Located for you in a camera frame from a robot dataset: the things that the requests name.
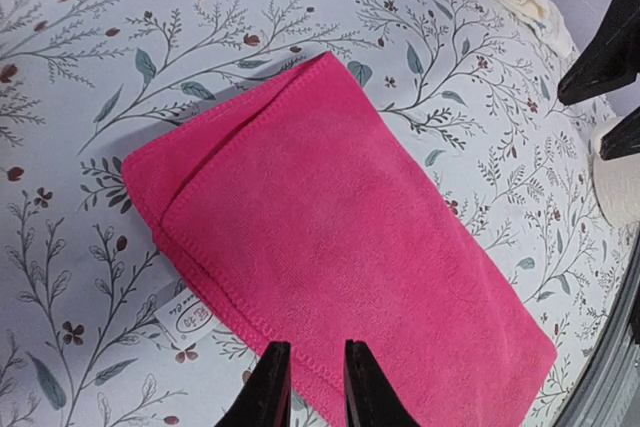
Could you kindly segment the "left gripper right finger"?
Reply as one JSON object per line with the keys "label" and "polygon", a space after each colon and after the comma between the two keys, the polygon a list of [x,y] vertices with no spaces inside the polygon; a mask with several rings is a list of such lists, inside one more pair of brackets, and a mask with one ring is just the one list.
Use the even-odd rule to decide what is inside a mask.
{"label": "left gripper right finger", "polygon": [[344,393],[348,426],[414,426],[393,387],[363,341],[345,345]]}

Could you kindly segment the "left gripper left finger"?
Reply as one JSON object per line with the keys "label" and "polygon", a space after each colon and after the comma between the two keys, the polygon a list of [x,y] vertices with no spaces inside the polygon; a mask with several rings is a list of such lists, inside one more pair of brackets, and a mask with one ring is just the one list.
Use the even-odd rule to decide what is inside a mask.
{"label": "left gripper left finger", "polygon": [[288,427],[291,419],[291,345],[270,342],[216,427]]}

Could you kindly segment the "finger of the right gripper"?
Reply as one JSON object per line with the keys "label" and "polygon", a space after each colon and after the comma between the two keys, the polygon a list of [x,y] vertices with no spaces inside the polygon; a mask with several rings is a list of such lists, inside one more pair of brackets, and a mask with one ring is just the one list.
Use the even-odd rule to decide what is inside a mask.
{"label": "finger of the right gripper", "polygon": [[563,104],[618,90],[639,74],[639,0],[612,0],[595,36],[558,84]]}
{"label": "finger of the right gripper", "polygon": [[615,160],[639,153],[639,112],[637,107],[619,121],[602,137],[599,154],[605,160]]}

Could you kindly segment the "pink towel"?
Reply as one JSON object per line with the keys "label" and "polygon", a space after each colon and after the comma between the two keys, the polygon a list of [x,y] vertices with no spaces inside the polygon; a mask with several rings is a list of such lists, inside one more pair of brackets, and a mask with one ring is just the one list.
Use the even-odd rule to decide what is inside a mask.
{"label": "pink towel", "polygon": [[346,419],[347,340],[423,426],[519,426],[557,353],[514,289],[321,54],[129,155],[155,244],[253,351],[292,346],[293,385]]}

